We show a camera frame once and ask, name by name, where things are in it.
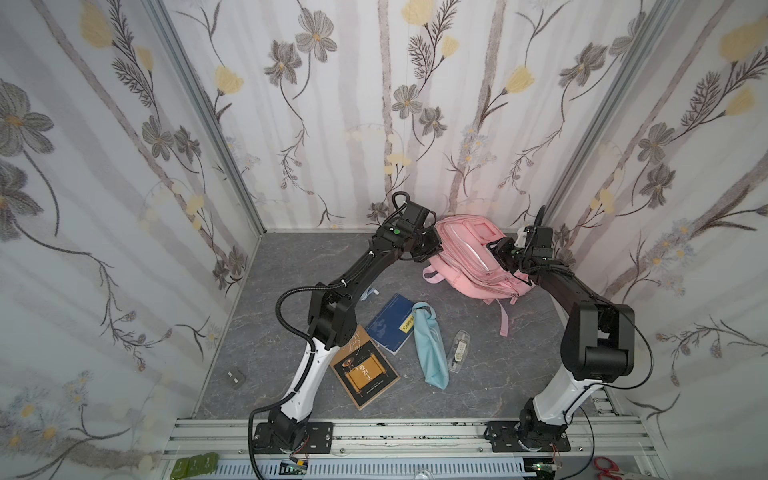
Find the pink backpack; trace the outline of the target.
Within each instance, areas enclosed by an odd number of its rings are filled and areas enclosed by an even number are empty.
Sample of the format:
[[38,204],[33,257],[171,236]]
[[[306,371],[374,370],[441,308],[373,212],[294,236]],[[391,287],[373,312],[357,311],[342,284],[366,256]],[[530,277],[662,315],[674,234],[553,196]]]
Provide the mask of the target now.
[[422,277],[430,284],[447,282],[461,294],[486,304],[515,304],[533,288],[527,275],[505,270],[490,246],[504,240],[504,233],[488,218],[454,215],[435,224],[442,251],[429,259]]

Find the brown and black book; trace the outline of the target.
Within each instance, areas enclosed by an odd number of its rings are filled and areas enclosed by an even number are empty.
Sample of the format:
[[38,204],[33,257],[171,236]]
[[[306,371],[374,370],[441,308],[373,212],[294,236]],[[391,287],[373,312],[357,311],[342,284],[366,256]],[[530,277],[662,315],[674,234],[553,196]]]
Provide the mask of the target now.
[[362,326],[334,357],[332,371],[358,410],[391,388],[400,376]]

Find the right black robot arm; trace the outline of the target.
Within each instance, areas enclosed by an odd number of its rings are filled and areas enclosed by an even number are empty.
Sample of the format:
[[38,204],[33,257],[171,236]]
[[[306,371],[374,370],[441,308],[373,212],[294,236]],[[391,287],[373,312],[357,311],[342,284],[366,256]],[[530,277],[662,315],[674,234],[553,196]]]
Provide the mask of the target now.
[[634,311],[593,291],[554,254],[553,229],[543,224],[546,208],[516,237],[505,237],[489,250],[505,270],[524,274],[568,314],[560,342],[561,367],[530,398],[515,425],[521,447],[539,451],[566,436],[576,409],[592,392],[613,387],[632,373],[635,363]]

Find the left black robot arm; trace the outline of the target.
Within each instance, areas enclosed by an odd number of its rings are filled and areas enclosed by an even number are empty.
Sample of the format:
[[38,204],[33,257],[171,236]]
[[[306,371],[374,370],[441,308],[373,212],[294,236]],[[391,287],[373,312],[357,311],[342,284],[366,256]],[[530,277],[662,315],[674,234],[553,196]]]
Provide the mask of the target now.
[[[405,191],[392,195],[394,211],[378,226],[368,241],[364,254],[334,281],[300,286],[281,294],[275,304],[275,316],[289,333],[306,342],[302,360],[288,391],[279,400],[254,408],[248,417],[247,450],[257,479],[263,477],[256,461],[255,416],[266,412],[270,437],[280,449],[299,449],[307,435],[314,400],[326,370],[337,352],[347,345],[358,327],[356,306],[365,291],[387,268],[409,255],[413,262],[423,262],[441,251],[441,240],[433,210],[413,200]],[[308,329],[301,331],[283,316],[283,303],[299,293],[311,295]]]

